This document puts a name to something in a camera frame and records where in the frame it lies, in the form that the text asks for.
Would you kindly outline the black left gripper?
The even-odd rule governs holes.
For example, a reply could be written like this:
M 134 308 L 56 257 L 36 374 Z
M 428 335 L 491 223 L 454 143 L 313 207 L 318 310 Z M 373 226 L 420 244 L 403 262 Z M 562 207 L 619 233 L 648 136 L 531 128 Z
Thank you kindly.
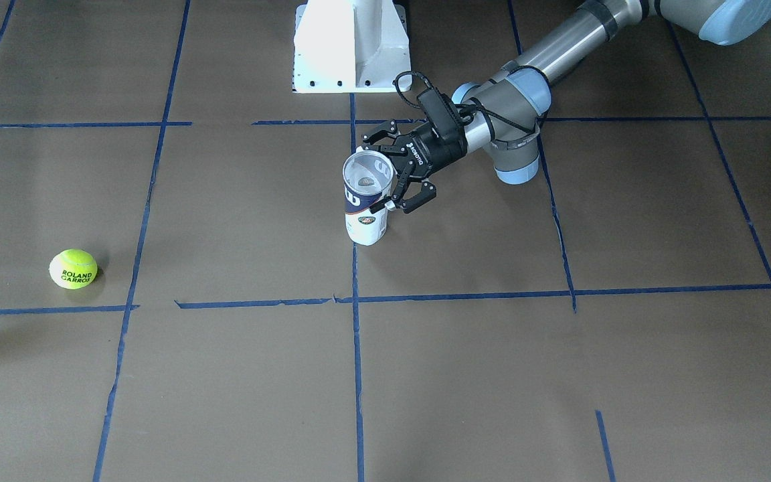
M 396 120 L 385 120 L 376 128 L 362 135 L 361 152 L 376 152 L 392 158 L 396 157 L 396 174 L 404 173 L 409 162 L 413 161 L 415 168 L 409 178 L 420 182 L 449 167 L 467 155 L 468 141 L 465 129 L 460 127 L 446 138 L 434 133 L 431 123 L 423 123 L 405 135 L 400 135 Z M 410 180 L 399 178 L 391 195 L 380 201 L 381 210 L 402 210 L 409 214 L 437 195 L 436 186 L 429 180 L 420 182 L 420 191 L 408 199 L 404 194 L 411 183 Z

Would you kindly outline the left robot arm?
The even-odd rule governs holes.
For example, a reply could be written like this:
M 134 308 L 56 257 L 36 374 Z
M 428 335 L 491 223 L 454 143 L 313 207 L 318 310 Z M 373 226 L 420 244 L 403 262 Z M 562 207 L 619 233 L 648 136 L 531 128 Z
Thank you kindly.
M 614 39 L 627 25 L 656 16 L 720 46 L 752 36 L 771 19 L 771 1 L 585 1 L 559 27 L 486 82 L 459 86 L 445 96 L 419 72 L 425 89 L 412 103 L 426 121 L 401 134 L 394 122 L 382 123 L 362 138 L 361 150 L 382 155 L 394 168 L 388 188 L 361 210 L 410 213 L 436 195 L 430 178 L 479 149 L 495 163 L 499 180 L 526 183 L 539 167 L 541 118 L 551 88 L 582 59 Z

